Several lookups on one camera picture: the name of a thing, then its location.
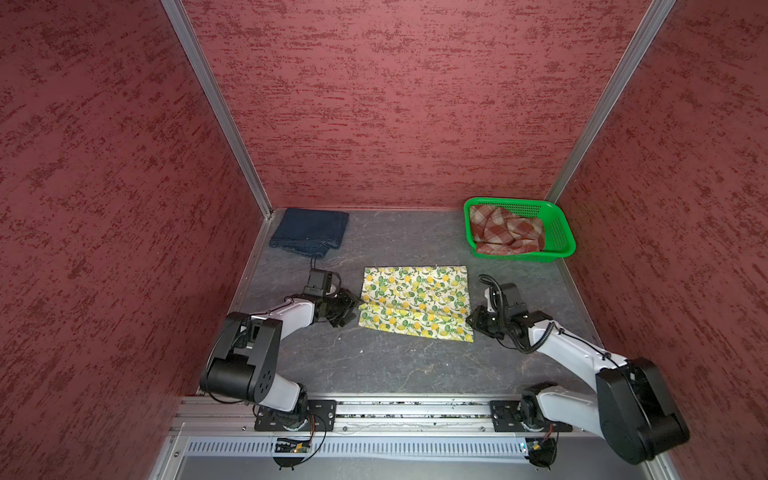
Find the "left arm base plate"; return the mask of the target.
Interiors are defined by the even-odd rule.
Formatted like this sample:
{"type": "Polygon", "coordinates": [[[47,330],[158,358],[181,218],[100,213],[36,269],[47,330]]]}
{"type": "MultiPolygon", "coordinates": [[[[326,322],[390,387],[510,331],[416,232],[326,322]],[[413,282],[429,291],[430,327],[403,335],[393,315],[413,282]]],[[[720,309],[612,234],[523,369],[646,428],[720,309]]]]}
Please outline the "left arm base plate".
{"type": "Polygon", "coordinates": [[[295,412],[283,412],[260,406],[256,410],[254,430],[277,433],[323,433],[333,430],[338,407],[336,400],[309,399],[300,401],[298,407],[295,412]]]}

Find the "aluminium front rail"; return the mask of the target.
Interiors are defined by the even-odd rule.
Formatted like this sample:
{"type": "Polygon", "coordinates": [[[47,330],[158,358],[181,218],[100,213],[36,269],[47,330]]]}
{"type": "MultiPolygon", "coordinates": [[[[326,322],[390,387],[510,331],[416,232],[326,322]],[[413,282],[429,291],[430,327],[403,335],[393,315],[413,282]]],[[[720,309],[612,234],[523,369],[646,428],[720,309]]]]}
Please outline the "aluminium front rail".
{"type": "MultiPolygon", "coordinates": [[[[495,432],[489,403],[519,400],[518,395],[315,394],[310,399],[338,402],[334,428],[341,436],[524,436],[545,433],[495,432]]],[[[208,397],[185,397],[171,431],[185,435],[277,434],[254,430],[250,404],[222,404],[208,397]]]]}

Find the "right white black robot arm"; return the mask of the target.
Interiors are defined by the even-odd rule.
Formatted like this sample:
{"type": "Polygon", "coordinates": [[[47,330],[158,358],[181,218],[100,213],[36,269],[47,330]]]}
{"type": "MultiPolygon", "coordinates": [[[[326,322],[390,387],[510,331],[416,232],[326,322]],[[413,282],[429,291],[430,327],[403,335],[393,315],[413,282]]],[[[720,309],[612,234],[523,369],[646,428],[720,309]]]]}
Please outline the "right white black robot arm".
{"type": "Polygon", "coordinates": [[[505,412],[495,414],[503,427],[549,433],[570,426],[605,440],[632,465],[690,440],[689,427],[652,361],[606,351],[540,311],[507,316],[479,306],[466,323],[476,333],[511,341],[519,353],[555,360],[591,390],[583,394],[551,381],[528,387],[505,412]]]}

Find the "left base connector board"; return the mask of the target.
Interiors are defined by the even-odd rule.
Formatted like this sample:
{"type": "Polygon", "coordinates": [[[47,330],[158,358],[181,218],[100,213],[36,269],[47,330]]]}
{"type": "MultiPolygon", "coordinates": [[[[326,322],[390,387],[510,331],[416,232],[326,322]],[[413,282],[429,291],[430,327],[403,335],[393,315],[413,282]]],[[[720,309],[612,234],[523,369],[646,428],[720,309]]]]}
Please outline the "left base connector board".
{"type": "Polygon", "coordinates": [[[304,463],[313,454],[313,442],[311,439],[278,438],[272,454],[273,461],[280,469],[293,470],[304,463]]]}

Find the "aluminium corner post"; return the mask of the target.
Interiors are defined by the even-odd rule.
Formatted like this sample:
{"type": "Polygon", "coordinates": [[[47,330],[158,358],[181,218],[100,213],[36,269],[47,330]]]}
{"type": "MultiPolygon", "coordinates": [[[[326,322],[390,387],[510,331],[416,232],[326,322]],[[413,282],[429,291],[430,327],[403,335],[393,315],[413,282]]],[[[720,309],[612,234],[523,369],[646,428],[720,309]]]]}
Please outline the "aluminium corner post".
{"type": "Polygon", "coordinates": [[[272,204],[200,41],[194,32],[183,2],[162,0],[161,4],[263,217],[267,221],[271,220],[274,214],[272,204]]]}
{"type": "Polygon", "coordinates": [[[675,4],[675,0],[650,2],[595,108],[551,185],[545,197],[546,201],[557,203],[562,197],[675,4]]]}

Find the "left aluminium corner post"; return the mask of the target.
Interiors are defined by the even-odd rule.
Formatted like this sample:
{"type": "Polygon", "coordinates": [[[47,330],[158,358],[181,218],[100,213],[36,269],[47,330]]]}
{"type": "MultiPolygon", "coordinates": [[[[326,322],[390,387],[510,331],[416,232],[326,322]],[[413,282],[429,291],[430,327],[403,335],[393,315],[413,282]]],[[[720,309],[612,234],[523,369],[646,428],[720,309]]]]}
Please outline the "left aluminium corner post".
{"type": "Polygon", "coordinates": [[[161,4],[263,217],[267,221],[271,220],[274,214],[272,204],[200,41],[194,32],[183,2],[162,0],[161,4]]]}

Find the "right base connector board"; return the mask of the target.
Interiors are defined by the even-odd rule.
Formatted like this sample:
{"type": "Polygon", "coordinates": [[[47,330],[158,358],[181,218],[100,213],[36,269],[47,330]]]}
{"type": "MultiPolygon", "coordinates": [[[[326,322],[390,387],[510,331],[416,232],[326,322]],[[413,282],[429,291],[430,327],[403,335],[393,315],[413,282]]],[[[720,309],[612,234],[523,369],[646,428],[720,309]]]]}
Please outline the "right base connector board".
{"type": "Polygon", "coordinates": [[[526,459],[537,468],[550,469],[557,458],[558,442],[556,438],[527,440],[526,459]]]}

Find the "base connector board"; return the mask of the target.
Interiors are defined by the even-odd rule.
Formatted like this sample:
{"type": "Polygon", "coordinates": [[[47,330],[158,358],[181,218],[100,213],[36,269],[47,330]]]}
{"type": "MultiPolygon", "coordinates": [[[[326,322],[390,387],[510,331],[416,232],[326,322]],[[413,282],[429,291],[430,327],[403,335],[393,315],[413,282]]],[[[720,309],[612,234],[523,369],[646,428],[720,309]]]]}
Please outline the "base connector board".
{"type": "Polygon", "coordinates": [[[526,459],[537,468],[550,469],[557,458],[558,442],[556,438],[527,440],[526,459]]]}
{"type": "Polygon", "coordinates": [[[313,442],[311,439],[278,438],[272,454],[273,461],[280,469],[293,470],[304,463],[313,454],[313,442]]]}

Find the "green plastic basket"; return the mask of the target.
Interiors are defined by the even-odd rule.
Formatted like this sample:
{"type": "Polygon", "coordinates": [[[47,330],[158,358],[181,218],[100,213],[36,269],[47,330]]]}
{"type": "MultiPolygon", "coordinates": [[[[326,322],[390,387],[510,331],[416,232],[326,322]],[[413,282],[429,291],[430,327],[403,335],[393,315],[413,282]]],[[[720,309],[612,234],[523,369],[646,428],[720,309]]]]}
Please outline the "green plastic basket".
{"type": "Polygon", "coordinates": [[[576,242],[566,217],[563,211],[553,203],[538,200],[476,197],[471,198],[464,203],[463,212],[465,217],[467,242],[470,245],[471,253],[479,258],[548,263],[559,258],[569,257],[576,250],[576,242]],[[523,217],[540,219],[545,228],[546,243],[544,250],[541,252],[514,256],[490,256],[478,254],[476,245],[472,240],[470,233],[469,207],[481,204],[503,207],[523,217]]]}

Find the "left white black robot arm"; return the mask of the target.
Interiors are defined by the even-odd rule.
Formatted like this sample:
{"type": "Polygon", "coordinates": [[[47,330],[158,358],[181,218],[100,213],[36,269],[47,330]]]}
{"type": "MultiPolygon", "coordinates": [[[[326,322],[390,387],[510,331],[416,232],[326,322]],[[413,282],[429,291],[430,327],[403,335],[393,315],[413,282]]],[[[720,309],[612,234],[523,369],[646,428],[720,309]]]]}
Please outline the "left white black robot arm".
{"type": "Polygon", "coordinates": [[[343,288],[324,296],[290,296],[262,313],[228,314],[201,372],[200,389],[218,400],[249,402],[303,420],[306,389],[277,373],[280,343],[316,323],[343,327],[360,303],[343,288]]]}

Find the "reddish brown skirt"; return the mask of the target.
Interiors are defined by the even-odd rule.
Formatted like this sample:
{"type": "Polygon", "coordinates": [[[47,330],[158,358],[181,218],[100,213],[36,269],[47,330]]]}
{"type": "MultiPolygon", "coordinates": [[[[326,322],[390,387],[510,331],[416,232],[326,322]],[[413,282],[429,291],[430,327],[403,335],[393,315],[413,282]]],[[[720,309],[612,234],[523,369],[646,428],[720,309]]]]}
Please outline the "reddish brown skirt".
{"type": "Polygon", "coordinates": [[[538,218],[481,204],[469,207],[469,222],[478,254],[514,256],[541,252],[545,248],[545,228],[538,218]]]}

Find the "yellow floral skirt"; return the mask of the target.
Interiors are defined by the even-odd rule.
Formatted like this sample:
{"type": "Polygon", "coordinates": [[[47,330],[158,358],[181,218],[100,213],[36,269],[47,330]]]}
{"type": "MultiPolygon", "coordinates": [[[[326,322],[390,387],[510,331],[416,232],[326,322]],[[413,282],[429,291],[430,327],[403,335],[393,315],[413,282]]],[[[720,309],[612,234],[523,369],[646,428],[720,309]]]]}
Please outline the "yellow floral skirt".
{"type": "Polygon", "coordinates": [[[465,266],[368,267],[359,325],[386,333],[472,343],[465,266]]]}

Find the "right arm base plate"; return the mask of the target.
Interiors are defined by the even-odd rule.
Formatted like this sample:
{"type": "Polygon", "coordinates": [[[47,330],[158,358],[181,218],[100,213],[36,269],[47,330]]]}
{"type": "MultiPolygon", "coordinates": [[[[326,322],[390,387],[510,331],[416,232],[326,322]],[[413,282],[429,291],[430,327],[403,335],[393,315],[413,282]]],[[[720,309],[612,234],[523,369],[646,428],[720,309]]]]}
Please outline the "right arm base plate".
{"type": "Polygon", "coordinates": [[[521,400],[494,400],[489,403],[494,431],[499,433],[554,433],[572,432],[571,425],[554,422],[544,417],[530,398],[521,400]]]}

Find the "right aluminium corner post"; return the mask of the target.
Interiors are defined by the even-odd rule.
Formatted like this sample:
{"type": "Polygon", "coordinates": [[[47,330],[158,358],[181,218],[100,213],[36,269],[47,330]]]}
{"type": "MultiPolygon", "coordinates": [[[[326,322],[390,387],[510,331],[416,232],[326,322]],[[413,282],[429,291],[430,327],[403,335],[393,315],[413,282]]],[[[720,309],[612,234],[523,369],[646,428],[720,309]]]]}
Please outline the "right aluminium corner post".
{"type": "Polygon", "coordinates": [[[551,185],[545,197],[546,201],[557,203],[562,197],[675,4],[675,0],[650,2],[595,108],[551,185]]]}

